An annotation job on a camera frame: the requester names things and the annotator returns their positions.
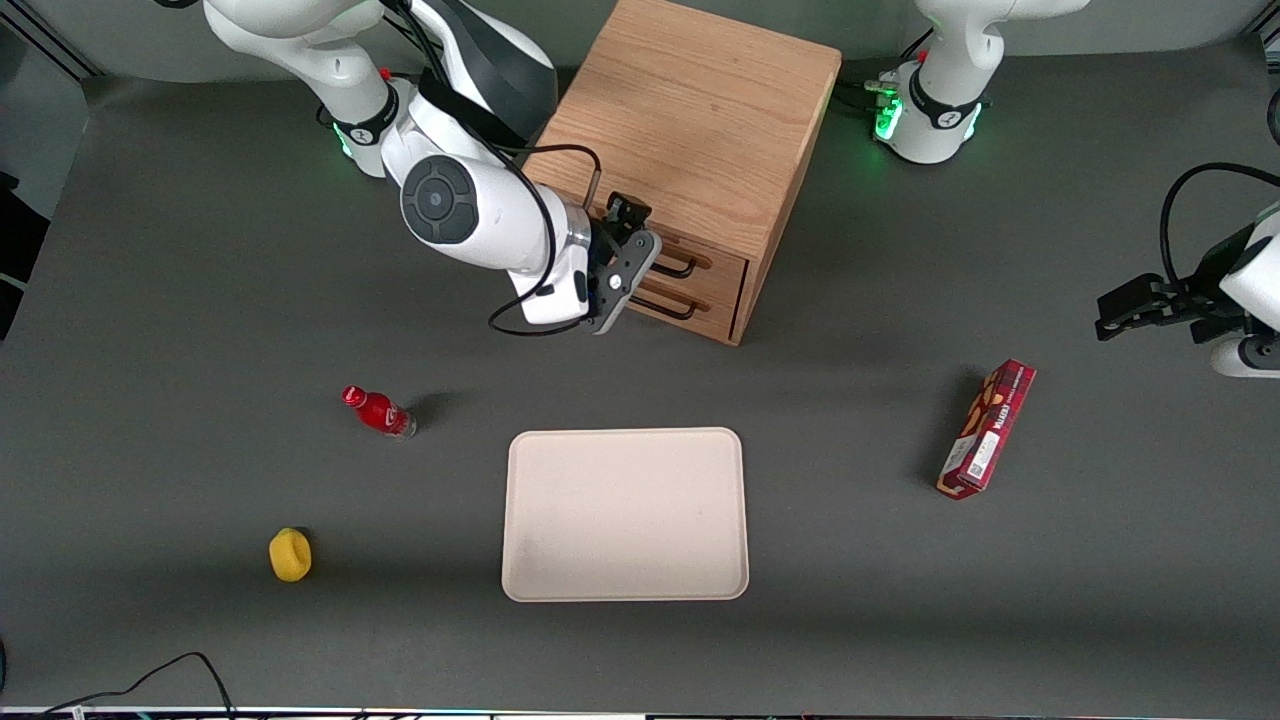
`barcode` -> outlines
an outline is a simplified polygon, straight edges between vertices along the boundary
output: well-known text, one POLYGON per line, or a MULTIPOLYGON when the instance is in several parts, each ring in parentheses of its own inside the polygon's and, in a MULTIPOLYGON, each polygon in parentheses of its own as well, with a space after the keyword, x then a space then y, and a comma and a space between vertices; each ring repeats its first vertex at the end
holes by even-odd
POLYGON ((978 452, 973 455, 973 462, 969 464, 969 477, 982 479, 987 475, 987 465, 991 462, 991 456, 996 454, 996 447, 1000 445, 1000 436, 993 432, 987 432, 982 437, 982 445, 978 446, 978 452))

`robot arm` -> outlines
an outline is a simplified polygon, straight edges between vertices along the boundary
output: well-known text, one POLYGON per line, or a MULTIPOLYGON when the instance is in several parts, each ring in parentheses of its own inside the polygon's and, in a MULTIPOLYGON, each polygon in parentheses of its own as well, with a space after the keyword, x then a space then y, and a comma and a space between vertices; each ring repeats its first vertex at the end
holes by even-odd
POLYGON ((1219 373, 1280 378, 1280 243, 1272 240, 1277 233, 1280 204, 1211 249, 1189 277, 1165 282, 1148 273, 1103 295, 1098 340, 1146 325, 1192 323, 1197 345, 1217 341, 1211 360, 1219 373), (1229 334, 1235 337, 1224 338, 1229 334))
POLYGON ((982 94, 1005 58, 995 23, 1074 13, 1089 0, 916 0, 933 23, 927 59, 909 58, 879 79, 876 140, 913 163, 950 159, 973 136, 982 94))
POLYGON ((591 220, 499 154, 526 146, 554 113, 556 70, 527 36, 463 0, 205 0, 205 15, 233 50, 311 87, 347 155, 399 191, 415 237, 506 270, 530 324, 604 333, 659 254, 640 204, 614 196, 611 215, 591 220), (419 45, 440 42, 447 82, 383 79, 351 38, 384 9, 403 13, 419 45))

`gray table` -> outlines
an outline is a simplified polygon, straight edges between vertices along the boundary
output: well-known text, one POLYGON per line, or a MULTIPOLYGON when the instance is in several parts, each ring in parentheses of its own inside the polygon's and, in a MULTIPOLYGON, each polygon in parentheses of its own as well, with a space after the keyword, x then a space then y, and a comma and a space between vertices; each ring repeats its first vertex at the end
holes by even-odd
MULTIPOLYGON (((1215 375, 1184 328, 1092 329, 1157 268, 1179 172, 1280 165, 1257 42, 1011 59, 992 91, 938 168, 835 110, 733 350, 636 314, 489 332, 507 279, 412 241, 301 83, 91 87, 0 351, 6 702, 202 650, 241 705, 1275 716, 1280 383, 1215 375), (1042 374, 956 503, 932 477, 1009 356, 1042 374), (358 428, 352 382, 420 398, 421 436, 358 428), (745 445, 741 600, 503 596, 512 437, 719 424, 745 445), (297 585, 268 569, 284 525, 315 537, 297 585)), ((1275 196, 1187 195, 1184 268, 1275 196)), ((193 665, 131 702, 216 694, 193 665)))

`wooden box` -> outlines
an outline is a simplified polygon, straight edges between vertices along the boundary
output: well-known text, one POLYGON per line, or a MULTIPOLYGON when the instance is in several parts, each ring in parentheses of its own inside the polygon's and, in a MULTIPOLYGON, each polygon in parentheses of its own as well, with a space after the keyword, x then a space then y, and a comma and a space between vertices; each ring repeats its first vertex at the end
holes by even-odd
MULTIPOLYGON (((653 208, 658 266, 632 307, 739 345, 804 181, 840 51, 667 0, 618 0, 539 145, 575 142, 611 191, 653 208)), ((544 152, 529 177, 581 199, 591 164, 544 152)))

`red box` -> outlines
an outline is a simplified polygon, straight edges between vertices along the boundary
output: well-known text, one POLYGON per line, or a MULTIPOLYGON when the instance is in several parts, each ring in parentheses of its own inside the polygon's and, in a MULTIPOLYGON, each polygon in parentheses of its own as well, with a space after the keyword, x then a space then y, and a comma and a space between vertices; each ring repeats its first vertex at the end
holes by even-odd
POLYGON ((987 489, 1033 379, 1036 370, 1018 360, 1010 360, 987 375, 938 475, 940 491, 964 500, 987 489))

